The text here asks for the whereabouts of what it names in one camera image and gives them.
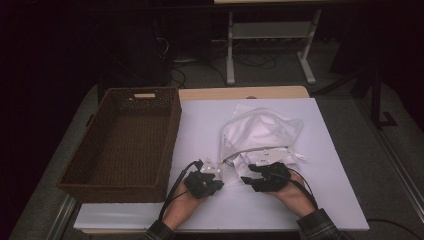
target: hand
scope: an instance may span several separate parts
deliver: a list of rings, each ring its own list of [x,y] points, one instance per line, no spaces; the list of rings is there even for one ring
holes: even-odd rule
[[[196,208],[206,201],[206,198],[197,199],[192,196],[184,185],[184,181],[182,181],[175,190],[174,198],[175,199],[166,209],[165,216],[162,220],[162,222],[172,230],[177,229],[189,219]]]
[[[291,179],[304,185],[302,178],[295,172],[290,171]],[[298,217],[304,217],[309,213],[315,212],[317,209],[312,205],[311,201],[303,194],[303,192],[293,183],[289,183],[286,187],[278,192],[267,192],[271,196],[276,197]]]

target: black cable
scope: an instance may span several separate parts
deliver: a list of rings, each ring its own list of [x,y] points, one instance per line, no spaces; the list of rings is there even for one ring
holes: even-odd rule
[[[280,174],[276,174],[276,173],[269,173],[269,175],[274,176],[274,177],[279,177],[279,178],[285,179],[285,180],[293,183],[293,185],[295,185],[297,188],[299,188],[299,190],[302,191],[302,193],[309,199],[309,201],[311,201],[311,203],[315,207],[315,209],[318,210],[318,204],[315,200],[315,197],[312,195],[312,192],[309,193],[308,190],[306,190],[306,188],[304,186],[302,186],[302,184],[300,184],[298,181],[292,180],[291,178],[287,178],[287,177],[284,177],[284,176],[282,176]]]
[[[305,182],[305,184],[306,184],[306,186],[308,186],[308,189],[309,189],[309,192],[311,192],[311,195],[313,196],[314,195],[314,193],[312,192],[312,188],[311,188],[311,186],[309,186],[309,183],[308,183],[308,181],[306,181],[306,179],[302,176],[302,175],[300,175],[300,173],[299,172],[297,172],[296,170],[294,170],[294,169],[292,169],[292,168],[288,168],[290,171],[293,171],[294,173],[296,173],[299,177],[301,177],[302,178],[302,180]]]
[[[407,227],[405,227],[405,226],[402,226],[402,225],[401,225],[401,224],[399,224],[399,223],[396,223],[396,222],[390,221],[390,220],[386,220],[386,219],[378,219],[378,218],[368,218],[368,219],[367,219],[367,222],[368,222],[368,223],[370,223],[370,222],[383,222],[383,223],[389,223],[389,224],[392,224],[392,225],[394,225],[394,226],[396,226],[396,227],[399,227],[399,228],[401,228],[401,229],[403,229],[403,230],[407,231],[408,233],[410,233],[411,235],[413,235],[415,238],[417,238],[417,239],[419,239],[419,240],[422,240],[422,238],[421,238],[420,236],[418,236],[418,234],[414,233],[411,229],[409,229],[409,228],[407,228]]]
[[[166,208],[168,208],[168,205],[174,199],[175,190],[177,190],[177,187],[178,187],[178,185],[180,185],[181,181],[183,180],[184,176],[186,175],[187,170],[191,166],[198,164],[199,161],[194,161],[194,162],[190,163],[184,170],[181,171],[180,175],[178,176],[177,180],[175,181],[174,185],[172,186],[171,191],[169,191],[168,196],[165,199],[165,202],[162,205],[162,209],[160,210],[159,218],[158,218],[159,221],[162,221],[163,215],[165,214],[165,210],[166,210]]]
[[[177,79],[175,79],[172,75],[170,76],[171,81],[178,83],[179,85],[177,86],[177,88],[184,88],[186,89],[187,87],[185,86],[184,82],[185,79],[183,79],[182,82],[178,81]]]
[[[297,41],[293,41],[292,40],[292,42],[290,43],[290,44],[288,44],[279,54],[277,54],[277,55],[275,55],[275,56],[271,56],[269,59],[267,58],[267,57],[265,57],[265,54],[255,54],[255,55],[257,55],[257,56],[260,56],[260,57],[262,57],[263,59],[264,59],[264,61],[263,62],[261,62],[261,63],[257,63],[257,62],[255,62],[255,61],[252,61],[252,60],[250,60],[249,59],[249,57],[245,57],[245,58],[243,58],[243,57],[241,57],[240,56],[240,54],[234,54],[233,55],[233,58],[234,58],[234,60],[236,60],[238,63],[240,63],[240,64],[242,64],[242,65],[245,65],[245,66],[248,66],[248,67],[257,67],[257,68],[260,68],[260,69],[273,69],[273,68],[275,68],[276,66],[277,66],[277,58],[280,56],[280,55],[282,55],[283,53],[285,53],[292,45],[294,45],[295,43],[296,43]],[[262,48],[260,48],[260,47],[258,47],[258,46],[256,46],[256,48],[259,50],[259,51],[261,51],[262,53],[264,53],[265,52],[265,50],[264,49],[262,49]],[[271,65],[271,66],[269,66],[269,67],[264,67],[266,64],[268,64],[269,62],[272,62],[273,64]]]
[[[169,50],[169,42],[168,42],[168,40],[166,40],[165,38],[161,38],[161,37],[156,38],[156,40],[164,41],[164,42],[165,42],[165,44],[166,44],[165,49],[162,51],[162,53],[161,53],[161,54],[159,54],[159,57],[162,59],[162,62],[165,62],[166,54],[167,54],[167,52],[168,52],[168,50]]]
[[[181,195],[184,195],[184,194],[186,194],[186,193],[188,193],[188,191],[185,191],[185,192],[183,192],[183,193],[178,194],[178,195],[177,195],[177,196],[175,196],[173,199],[171,199],[171,202],[172,202],[172,201],[174,201],[175,199],[179,198]]]
[[[226,78],[221,73],[221,71],[219,71],[216,67],[212,66],[211,64],[208,64],[206,62],[200,62],[200,61],[187,62],[187,63],[178,63],[178,64],[181,65],[179,67],[189,67],[189,66],[194,66],[194,65],[200,65],[200,66],[205,66],[205,67],[211,68],[211,69],[213,69],[214,71],[216,71],[219,74],[219,76],[221,77],[221,80],[224,82],[224,86],[227,84]],[[171,70],[176,70],[176,71],[179,71],[180,73],[184,74],[181,70],[179,70],[177,68],[172,68]]]

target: person's left hand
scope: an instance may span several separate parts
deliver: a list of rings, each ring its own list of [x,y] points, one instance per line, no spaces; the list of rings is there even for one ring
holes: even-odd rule
[[[166,209],[162,222],[171,230],[177,229],[194,213],[196,208],[206,201],[206,198],[197,199],[190,194],[182,181],[174,193],[174,200]]]

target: wicker basket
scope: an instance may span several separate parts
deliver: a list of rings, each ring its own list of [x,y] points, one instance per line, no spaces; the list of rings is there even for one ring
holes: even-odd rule
[[[163,202],[180,117],[176,88],[109,89],[58,187],[81,203]]]

